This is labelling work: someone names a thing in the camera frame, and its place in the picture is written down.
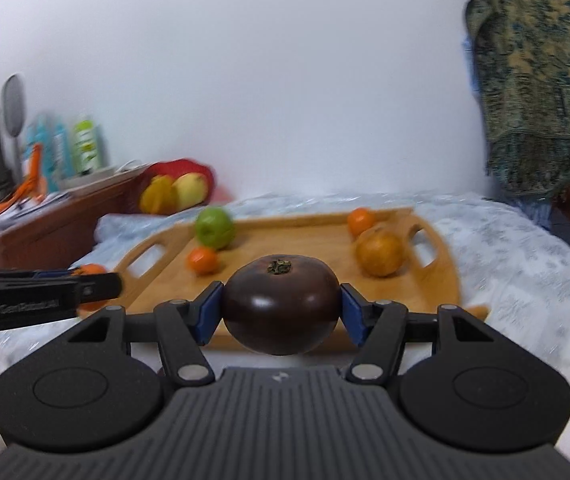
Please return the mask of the blue spray bottle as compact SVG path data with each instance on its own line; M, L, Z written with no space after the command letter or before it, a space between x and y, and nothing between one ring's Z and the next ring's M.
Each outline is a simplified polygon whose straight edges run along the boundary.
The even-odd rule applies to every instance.
M72 162L68 131L61 120L56 122L53 140L58 175L61 180L67 180L75 174L75 168Z
M39 114L28 126L26 145L26 150L31 150L35 145L40 146L40 174L46 181L46 193L58 192L53 134L46 114Z

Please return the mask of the white tray on cabinet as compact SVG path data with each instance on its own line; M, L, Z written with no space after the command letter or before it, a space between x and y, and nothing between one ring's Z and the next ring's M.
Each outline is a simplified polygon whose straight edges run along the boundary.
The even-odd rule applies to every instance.
M73 196L89 195L104 190L104 188L128 182L142 174L146 168L147 166L138 160L129 160L119 167L109 166L91 172L91 174L61 180L58 186L62 192Z

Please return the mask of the wooden serving tray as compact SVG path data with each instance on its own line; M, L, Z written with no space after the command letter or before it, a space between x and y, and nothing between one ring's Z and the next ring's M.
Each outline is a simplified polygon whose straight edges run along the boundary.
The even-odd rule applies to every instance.
M460 277L449 246L410 207L374 212L378 226L395 232L407 248L404 267L390 278L373 278L355 259L348 215L302 214L235 222L235 237L219 252L218 272L197 275L187 256L199 246L193 222L181 222L132 248L115 271L122 294L110 301L127 313L147 313L170 299L192 300L212 281L226 282L241 266L267 255L302 255L325 262L341 283L367 300L395 300L412 312L434 313L442 304L463 304Z

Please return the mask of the dark purple round fruit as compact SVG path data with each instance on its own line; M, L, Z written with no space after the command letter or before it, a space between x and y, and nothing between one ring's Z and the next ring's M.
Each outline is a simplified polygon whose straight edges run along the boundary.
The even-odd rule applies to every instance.
M291 356L317 348L335 330L340 286L323 261L267 255L236 270L224 285L221 315L246 348Z

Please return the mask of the green patterned fringed blanket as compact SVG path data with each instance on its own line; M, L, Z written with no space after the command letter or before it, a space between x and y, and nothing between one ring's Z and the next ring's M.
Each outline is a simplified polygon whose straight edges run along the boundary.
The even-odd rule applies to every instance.
M468 0L465 23L488 142L512 195L570 185L570 0Z

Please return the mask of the small orange tangerine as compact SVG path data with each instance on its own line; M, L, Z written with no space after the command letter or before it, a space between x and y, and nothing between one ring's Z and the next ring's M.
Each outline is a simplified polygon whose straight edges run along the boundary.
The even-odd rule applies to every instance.
M216 274L219 271L219 256L215 249L199 246L189 252L186 265L195 275Z

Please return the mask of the grey round mirror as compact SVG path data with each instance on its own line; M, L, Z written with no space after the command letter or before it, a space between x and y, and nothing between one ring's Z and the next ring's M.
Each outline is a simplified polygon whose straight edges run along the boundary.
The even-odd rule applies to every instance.
M25 88L20 74L13 74L5 81L2 87L1 101L5 130L12 139L13 169L16 182L20 183L24 178L20 134L25 125L26 115Z

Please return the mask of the red fruit basket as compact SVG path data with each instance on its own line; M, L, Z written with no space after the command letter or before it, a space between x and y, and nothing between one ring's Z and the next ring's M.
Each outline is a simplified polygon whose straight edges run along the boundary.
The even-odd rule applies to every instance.
M188 158L155 162L140 175L136 206L141 214L170 216L207 204L215 189L215 175Z

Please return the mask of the small tangerine far right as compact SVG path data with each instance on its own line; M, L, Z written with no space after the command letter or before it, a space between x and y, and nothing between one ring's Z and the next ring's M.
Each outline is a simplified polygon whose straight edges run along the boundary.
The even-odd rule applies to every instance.
M347 217L348 230L354 240L365 231L372 229L376 222L376 216L373 211L364 207L352 210Z

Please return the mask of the white snowflake tablecloth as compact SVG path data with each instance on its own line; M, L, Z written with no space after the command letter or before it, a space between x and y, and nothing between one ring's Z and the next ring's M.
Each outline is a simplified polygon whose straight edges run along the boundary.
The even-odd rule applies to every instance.
M465 307L486 304L489 324L521 344L570 382L570 245L519 209L480 195L374 194L296 197L266 195L225 206L236 219L348 212L357 207L409 206L444 238L456 262ZM198 209L173 217L107 214L68 266L114 268L148 235L195 219ZM58 264L55 268L65 266ZM74 321L0 333L0 373L58 336ZM557 447L570 459L570 422Z

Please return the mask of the green apple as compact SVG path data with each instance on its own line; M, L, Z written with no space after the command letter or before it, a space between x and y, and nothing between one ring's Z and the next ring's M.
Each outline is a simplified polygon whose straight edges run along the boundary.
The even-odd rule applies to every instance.
M235 225L222 207L206 207L195 221L195 235L203 246L215 250L227 248L235 237Z

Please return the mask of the yellow mango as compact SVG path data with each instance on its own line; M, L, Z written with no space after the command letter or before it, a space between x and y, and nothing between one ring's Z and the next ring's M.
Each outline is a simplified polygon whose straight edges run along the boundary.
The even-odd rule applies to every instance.
M179 210L186 210L204 203L209 192L208 181L204 174L199 172L183 174L173 182L172 188L177 197Z

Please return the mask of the yellow starfruit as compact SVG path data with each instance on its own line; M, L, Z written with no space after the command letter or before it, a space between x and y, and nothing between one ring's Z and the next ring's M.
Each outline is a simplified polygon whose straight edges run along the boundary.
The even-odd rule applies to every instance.
M142 214L169 216L178 211L177 194L174 192L174 180L169 176L156 176L145 188L139 200Z

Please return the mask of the golden brown pomegranate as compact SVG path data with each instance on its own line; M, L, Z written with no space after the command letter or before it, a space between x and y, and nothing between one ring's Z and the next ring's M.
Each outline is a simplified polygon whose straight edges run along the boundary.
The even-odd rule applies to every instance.
M374 278L388 278L407 261L407 251L398 234L387 226L374 226L355 241L355 260L360 269Z

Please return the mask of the red wooden cabinet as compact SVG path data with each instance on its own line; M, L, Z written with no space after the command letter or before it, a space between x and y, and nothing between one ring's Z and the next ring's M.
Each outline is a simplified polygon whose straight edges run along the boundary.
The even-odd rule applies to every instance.
M63 269L90 252L107 214L128 212L141 171L118 174L111 185L60 200L0 231L0 269Z

